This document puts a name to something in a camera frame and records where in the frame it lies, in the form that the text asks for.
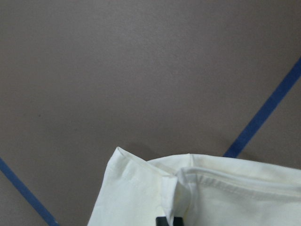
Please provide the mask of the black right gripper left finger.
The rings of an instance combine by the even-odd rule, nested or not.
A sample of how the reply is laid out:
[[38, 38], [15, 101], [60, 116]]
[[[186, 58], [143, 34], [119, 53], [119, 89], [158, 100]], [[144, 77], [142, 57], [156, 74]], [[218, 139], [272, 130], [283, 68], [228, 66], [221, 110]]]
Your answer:
[[167, 226], [166, 217], [156, 217], [156, 226]]

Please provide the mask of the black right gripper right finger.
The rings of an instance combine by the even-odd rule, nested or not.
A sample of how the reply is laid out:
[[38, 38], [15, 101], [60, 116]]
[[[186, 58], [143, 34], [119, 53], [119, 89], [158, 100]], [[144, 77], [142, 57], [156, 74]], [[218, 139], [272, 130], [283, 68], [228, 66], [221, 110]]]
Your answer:
[[174, 217], [173, 226], [182, 226], [182, 217]]

